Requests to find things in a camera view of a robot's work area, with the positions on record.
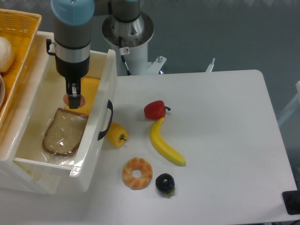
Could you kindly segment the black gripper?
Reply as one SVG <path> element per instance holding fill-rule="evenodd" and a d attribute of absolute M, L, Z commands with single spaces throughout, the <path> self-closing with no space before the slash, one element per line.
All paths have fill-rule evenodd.
<path fill-rule="evenodd" d="M 90 56 L 81 62 L 71 63 L 55 57 L 56 69 L 65 78 L 66 93 L 68 94 L 69 108 L 77 109 L 81 103 L 81 78 L 89 71 Z"/>

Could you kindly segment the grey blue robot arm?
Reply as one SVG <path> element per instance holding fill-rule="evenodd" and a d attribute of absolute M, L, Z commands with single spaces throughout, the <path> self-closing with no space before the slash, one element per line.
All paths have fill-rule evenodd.
<path fill-rule="evenodd" d="M 89 71 L 92 19 L 107 15 L 102 32 L 105 39 L 117 46 L 127 75 L 134 74 L 128 64 L 125 48 L 145 43 L 147 26 L 138 0 L 52 0 L 54 39 L 46 41 L 47 49 L 54 45 L 56 69 L 65 78 L 64 100 L 71 109 L 84 103 L 81 78 Z"/>

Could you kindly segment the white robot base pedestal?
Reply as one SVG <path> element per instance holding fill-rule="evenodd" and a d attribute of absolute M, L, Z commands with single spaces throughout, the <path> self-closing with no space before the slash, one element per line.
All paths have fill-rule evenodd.
<path fill-rule="evenodd" d="M 148 43 L 154 34 L 151 18 L 141 12 L 132 22 L 120 22 L 113 15 L 103 23 L 102 32 L 111 49 L 116 52 L 117 75 L 162 74 L 166 58 L 158 56 L 148 61 Z"/>

